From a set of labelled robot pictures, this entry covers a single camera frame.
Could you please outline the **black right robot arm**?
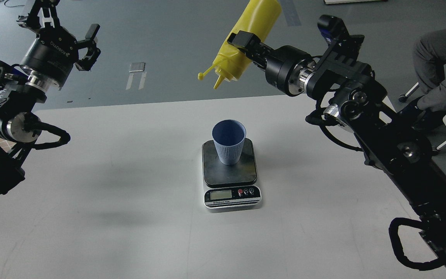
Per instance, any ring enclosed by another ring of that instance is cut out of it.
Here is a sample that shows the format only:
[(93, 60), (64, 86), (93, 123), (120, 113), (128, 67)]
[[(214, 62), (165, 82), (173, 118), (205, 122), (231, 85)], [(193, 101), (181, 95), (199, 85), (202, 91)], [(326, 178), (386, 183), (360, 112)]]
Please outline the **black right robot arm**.
[(402, 192), (419, 220), (391, 221), (398, 261), (420, 271), (446, 267), (446, 175), (432, 160), (428, 138), (384, 104), (386, 89), (371, 66), (357, 60), (364, 36), (350, 35), (331, 15), (322, 15), (317, 27), (328, 44), (318, 62), (293, 46), (273, 49), (255, 31), (232, 31), (226, 41), (265, 71), (273, 87), (316, 100), (308, 123), (324, 132), (335, 125), (352, 130), (365, 164), (384, 171)]

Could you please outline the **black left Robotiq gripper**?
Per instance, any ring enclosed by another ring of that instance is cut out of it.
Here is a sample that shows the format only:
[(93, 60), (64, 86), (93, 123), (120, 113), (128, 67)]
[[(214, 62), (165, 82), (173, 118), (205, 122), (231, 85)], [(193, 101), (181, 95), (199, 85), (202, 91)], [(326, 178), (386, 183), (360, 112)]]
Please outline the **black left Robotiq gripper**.
[[(28, 0), (17, 23), (36, 34), (20, 67), (26, 74), (37, 71), (51, 78), (55, 86), (63, 87), (74, 64), (79, 71), (90, 71), (99, 58), (101, 50), (95, 39), (100, 25), (91, 24), (85, 38), (76, 42), (76, 37), (60, 26), (56, 11), (59, 3), (59, 0)], [(81, 49), (87, 52), (78, 60)]]

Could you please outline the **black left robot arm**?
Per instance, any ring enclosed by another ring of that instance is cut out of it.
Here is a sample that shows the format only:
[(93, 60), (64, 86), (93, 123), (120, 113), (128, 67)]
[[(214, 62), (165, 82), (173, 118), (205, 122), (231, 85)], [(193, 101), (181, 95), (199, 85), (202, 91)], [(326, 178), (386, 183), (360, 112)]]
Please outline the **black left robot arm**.
[(36, 37), (19, 64), (0, 60), (0, 195), (25, 179), (22, 168), (31, 150), (47, 150), (68, 144), (64, 129), (32, 113), (44, 103), (52, 86), (62, 88), (72, 69), (89, 71), (101, 50), (97, 47), (99, 24), (91, 24), (85, 38), (76, 39), (57, 16), (58, 0), (29, 0), (18, 16), (20, 27)]

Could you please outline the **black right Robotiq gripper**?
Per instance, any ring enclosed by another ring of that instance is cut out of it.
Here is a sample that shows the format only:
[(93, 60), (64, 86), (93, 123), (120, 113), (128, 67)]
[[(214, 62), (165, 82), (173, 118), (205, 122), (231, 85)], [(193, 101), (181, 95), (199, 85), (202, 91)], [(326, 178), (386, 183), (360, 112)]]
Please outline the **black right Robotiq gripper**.
[(312, 62), (309, 53), (289, 45), (273, 49), (262, 43), (256, 34), (242, 30), (230, 33), (227, 43), (263, 69), (268, 84), (288, 96), (303, 93), (304, 88), (299, 85), (299, 75)]

